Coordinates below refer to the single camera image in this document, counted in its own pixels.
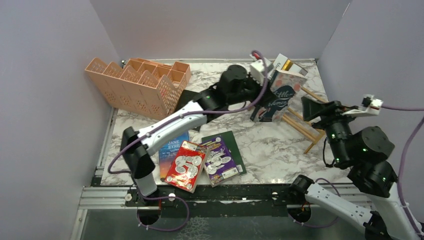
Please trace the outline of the yellow Little Prince book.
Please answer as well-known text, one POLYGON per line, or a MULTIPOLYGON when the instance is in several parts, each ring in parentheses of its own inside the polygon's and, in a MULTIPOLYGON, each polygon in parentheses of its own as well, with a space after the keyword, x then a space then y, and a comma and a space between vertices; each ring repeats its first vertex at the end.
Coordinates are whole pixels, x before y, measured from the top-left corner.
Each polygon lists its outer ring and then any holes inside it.
POLYGON ((293 64, 294 63, 290 59, 287 59, 286 62, 284 63, 284 65, 283 65, 283 67, 282 67, 282 70, 283 71, 289 71, 293 64))

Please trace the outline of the white Afternoon Tea book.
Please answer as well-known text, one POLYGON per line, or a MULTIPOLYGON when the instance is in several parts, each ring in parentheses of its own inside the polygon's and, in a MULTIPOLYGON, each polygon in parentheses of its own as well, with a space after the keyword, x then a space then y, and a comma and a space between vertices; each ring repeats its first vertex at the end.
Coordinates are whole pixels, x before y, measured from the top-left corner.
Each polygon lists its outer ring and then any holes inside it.
POLYGON ((267 79, 270 81, 276 70, 282 70, 289 58, 281 53, 275 58, 273 68, 268 72, 267 79))

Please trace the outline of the brown Decorate Furniture book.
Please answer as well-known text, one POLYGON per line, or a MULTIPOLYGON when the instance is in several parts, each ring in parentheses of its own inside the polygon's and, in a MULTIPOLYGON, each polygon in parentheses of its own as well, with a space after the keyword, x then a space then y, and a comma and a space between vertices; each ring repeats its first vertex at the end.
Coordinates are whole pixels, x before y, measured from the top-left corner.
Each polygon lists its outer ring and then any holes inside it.
POLYGON ((304 69, 303 67, 299 66, 296 63, 293 63, 291 67, 288 69, 289 73, 296 76, 303 76, 305 77, 308 74, 308 71, 304 69))

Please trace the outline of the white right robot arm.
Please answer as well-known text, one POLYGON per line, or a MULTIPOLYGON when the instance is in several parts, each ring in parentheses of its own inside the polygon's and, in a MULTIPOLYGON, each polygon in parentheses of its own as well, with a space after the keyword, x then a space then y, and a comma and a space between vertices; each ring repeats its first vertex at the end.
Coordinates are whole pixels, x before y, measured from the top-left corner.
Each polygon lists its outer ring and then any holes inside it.
POLYGON ((361 207, 324 189, 305 175, 289 186, 289 199, 318 205, 349 222, 368 240, 421 240, 424 225, 411 213, 401 197, 401 175, 388 162, 395 146, 378 126, 352 133, 350 122, 358 117, 376 116, 383 102, 366 94, 360 106, 345 106, 335 100, 322 102, 301 98, 303 119, 323 130, 334 156, 334 167, 349 169, 348 178, 365 194, 375 209, 361 207))

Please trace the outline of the Little Women book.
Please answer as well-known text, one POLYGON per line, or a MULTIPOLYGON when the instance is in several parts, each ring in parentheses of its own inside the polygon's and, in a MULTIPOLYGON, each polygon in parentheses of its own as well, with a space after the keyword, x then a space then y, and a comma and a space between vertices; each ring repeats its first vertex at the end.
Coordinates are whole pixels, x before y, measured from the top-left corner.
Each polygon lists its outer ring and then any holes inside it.
POLYGON ((280 122, 289 107, 289 101, 300 91, 306 80, 306 76, 300 73, 276 70, 270 80, 270 90, 276 98, 264 106, 256 106, 250 120, 253 122, 280 122))

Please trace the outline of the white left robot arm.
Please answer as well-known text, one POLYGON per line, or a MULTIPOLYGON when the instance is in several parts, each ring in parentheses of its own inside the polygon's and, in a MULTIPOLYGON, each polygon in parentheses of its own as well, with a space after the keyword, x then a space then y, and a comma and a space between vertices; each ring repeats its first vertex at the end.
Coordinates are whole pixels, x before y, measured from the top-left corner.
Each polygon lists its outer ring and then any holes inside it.
POLYGON ((119 156, 129 167, 138 188, 138 199, 144 205, 152 205, 157 200, 152 155, 184 132, 231 113, 230 105, 243 102, 256 105, 269 90, 268 73, 272 68, 273 64, 262 60, 251 63, 249 72, 241 65, 230 65, 218 82, 198 92, 175 113, 143 129, 124 130, 119 156))

